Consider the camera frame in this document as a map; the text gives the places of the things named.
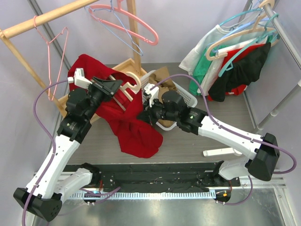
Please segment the tan cloth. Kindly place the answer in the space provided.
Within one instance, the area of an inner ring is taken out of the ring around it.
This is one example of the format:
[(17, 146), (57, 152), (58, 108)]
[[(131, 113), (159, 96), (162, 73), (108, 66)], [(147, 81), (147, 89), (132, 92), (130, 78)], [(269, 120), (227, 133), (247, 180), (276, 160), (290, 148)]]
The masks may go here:
[[(170, 74), (169, 74), (168, 68), (166, 66), (159, 68), (150, 74), (149, 83), (150, 84), (158, 84), (160, 81), (166, 79), (169, 76), (170, 76)], [(165, 82), (161, 83), (158, 87), (159, 87), (158, 99), (161, 103), (163, 103), (162, 95), (164, 93), (166, 93), (170, 90), (177, 91), (177, 88), (171, 79), (168, 79)], [(166, 128), (171, 127), (174, 123), (173, 121), (168, 121), (168, 120), (159, 120), (158, 122)]]

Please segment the beige plastic hanger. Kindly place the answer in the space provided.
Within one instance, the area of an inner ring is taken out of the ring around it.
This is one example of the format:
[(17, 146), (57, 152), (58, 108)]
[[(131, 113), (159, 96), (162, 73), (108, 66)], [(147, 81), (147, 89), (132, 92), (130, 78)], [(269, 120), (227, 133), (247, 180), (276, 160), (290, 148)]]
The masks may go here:
[[(127, 92), (127, 89), (130, 89), (135, 94), (137, 94), (138, 91), (141, 89), (142, 84), (141, 84), (140, 78), (135, 73), (133, 73), (133, 72), (126, 72), (125, 74), (126, 74), (127, 77), (130, 77), (130, 78), (134, 79), (134, 81), (136, 82), (135, 85), (131, 85), (129, 82), (126, 82), (125, 85), (121, 85), (120, 88), (119, 88), (121, 90), (121, 92), (131, 102), (131, 101), (133, 101), (133, 97)], [(109, 78), (111, 80), (113, 80), (113, 81), (116, 80), (112, 75), (109, 75)], [(113, 100), (121, 107), (121, 109), (123, 111), (126, 110), (125, 107), (115, 97), (113, 97)]]

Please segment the pink wire hanger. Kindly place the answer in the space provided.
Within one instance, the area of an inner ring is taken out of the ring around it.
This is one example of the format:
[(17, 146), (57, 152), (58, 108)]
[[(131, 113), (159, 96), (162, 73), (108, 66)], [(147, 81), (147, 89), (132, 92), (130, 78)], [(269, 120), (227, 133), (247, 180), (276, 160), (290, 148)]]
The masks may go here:
[[(60, 81), (61, 71), (64, 64), (64, 55), (65, 49), (68, 41), (69, 30), (67, 27), (64, 27), (57, 35), (50, 37), (49, 39), (43, 35), (43, 33), (38, 29), (37, 25), (37, 17), (34, 16), (33, 24), (34, 28), (39, 34), (39, 43), (42, 44), (40, 48), (42, 51), (42, 56), (44, 57), (43, 64), (46, 65), (46, 57), (47, 57), (47, 69), (48, 69), (48, 82), (49, 86), (54, 86), (54, 88), (50, 87), (47, 89), (48, 99), (49, 101), (54, 101), (55, 93), (57, 90), (57, 85), (54, 85), (55, 82)], [(55, 53), (55, 65), (51, 65), (51, 51), (57, 52)]]

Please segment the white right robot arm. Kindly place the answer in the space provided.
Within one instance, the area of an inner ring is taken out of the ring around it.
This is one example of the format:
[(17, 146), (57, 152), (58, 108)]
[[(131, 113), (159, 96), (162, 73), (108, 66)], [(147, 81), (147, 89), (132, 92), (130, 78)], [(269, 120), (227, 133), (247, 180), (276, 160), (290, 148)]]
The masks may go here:
[(262, 137), (223, 125), (207, 112), (187, 106), (176, 91), (164, 93), (161, 100), (152, 90), (143, 92), (143, 96), (146, 100), (137, 119), (150, 125), (158, 120), (173, 121), (184, 132), (217, 140), (243, 154), (240, 159), (218, 163), (212, 174), (216, 185), (223, 186), (233, 178), (249, 175), (262, 181), (271, 180), (280, 157), (274, 135), (267, 133)]

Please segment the red skirt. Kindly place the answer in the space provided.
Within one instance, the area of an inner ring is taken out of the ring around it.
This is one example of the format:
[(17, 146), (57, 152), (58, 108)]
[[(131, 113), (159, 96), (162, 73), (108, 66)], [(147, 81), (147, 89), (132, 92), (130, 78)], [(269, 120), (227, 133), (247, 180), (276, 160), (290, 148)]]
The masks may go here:
[[(86, 54), (78, 57), (68, 71), (68, 76), (73, 76), (77, 68), (84, 69), (85, 78), (88, 80), (93, 77), (108, 80), (111, 75), (117, 80), (122, 80), (123, 85), (127, 82), (131, 85), (136, 84), (134, 79), (126, 74), (111, 69)], [(150, 124), (136, 118), (143, 111), (142, 92), (134, 93), (130, 89), (127, 91), (133, 98), (132, 101), (121, 90), (115, 94), (115, 98), (125, 107), (125, 110), (112, 99), (101, 103), (96, 115), (108, 122), (112, 132), (118, 138), (122, 152), (139, 158), (150, 158), (158, 152), (163, 143), (163, 137)]]

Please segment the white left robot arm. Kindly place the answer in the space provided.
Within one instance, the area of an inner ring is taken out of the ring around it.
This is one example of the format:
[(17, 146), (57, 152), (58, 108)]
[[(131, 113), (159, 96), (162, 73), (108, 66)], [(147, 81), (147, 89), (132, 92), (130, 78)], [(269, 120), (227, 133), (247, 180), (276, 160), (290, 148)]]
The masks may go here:
[(100, 171), (88, 163), (82, 164), (61, 183), (58, 179), (89, 132), (90, 120), (96, 110), (101, 103), (114, 97), (121, 84), (121, 80), (93, 77), (82, 87), (69, 92), (67, 114), (60, 123), (56, 137), (51, 137), (52, 150), (27, 186), (17, 188), (14, 192), (13, 197), (24, 211), (50, 222), (59, 214), (63, 203), (72, 194), (85, 186), (94, 188), (99, 185)]

